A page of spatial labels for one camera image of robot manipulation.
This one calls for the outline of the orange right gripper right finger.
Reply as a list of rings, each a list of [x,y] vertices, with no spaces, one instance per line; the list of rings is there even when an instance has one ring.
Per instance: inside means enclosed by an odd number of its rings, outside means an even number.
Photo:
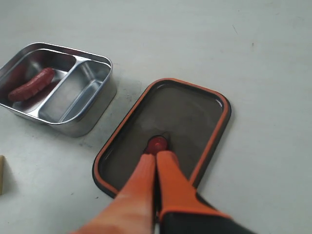
[[[156,156],[161,211],[161,234],[252,234],[197,194],[181,172],[176,155],[162,151]]]

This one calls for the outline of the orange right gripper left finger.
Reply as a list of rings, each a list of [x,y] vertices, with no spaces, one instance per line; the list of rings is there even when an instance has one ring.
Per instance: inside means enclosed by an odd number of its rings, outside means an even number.
[[[98,216],[75,234],[152,234],[156,158],[143,154],[124,187]]]

